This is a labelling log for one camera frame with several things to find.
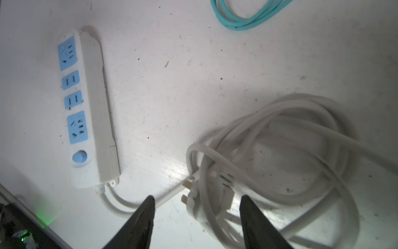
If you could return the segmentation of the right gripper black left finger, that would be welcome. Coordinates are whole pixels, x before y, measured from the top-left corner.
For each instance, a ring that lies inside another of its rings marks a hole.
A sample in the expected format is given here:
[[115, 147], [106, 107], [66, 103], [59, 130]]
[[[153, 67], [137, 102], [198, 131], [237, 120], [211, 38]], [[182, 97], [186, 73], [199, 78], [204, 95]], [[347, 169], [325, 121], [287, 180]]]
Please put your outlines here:
[[149, 195], [104, 249], [148, 249], [155, 215], [155, 199]]

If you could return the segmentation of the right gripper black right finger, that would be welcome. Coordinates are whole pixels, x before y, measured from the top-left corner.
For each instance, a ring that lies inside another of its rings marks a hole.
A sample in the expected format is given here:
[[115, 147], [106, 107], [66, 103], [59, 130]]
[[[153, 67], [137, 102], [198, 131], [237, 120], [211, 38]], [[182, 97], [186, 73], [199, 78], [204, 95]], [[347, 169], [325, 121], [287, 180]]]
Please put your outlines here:
[[240, 220], [247, 249], [292, 249], [248, 195], [241, 198]]

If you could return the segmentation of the white blue power strip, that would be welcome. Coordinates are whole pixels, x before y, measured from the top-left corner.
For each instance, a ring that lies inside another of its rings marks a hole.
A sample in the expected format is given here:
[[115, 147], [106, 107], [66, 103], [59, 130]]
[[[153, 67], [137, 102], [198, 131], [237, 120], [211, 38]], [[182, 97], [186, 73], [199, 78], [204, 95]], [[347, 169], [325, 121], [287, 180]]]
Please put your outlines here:
[[103, 55], [88, 32], [71, 29], [57, 44], [66, 161], [75, 188], [115, 187], [121, 175]]

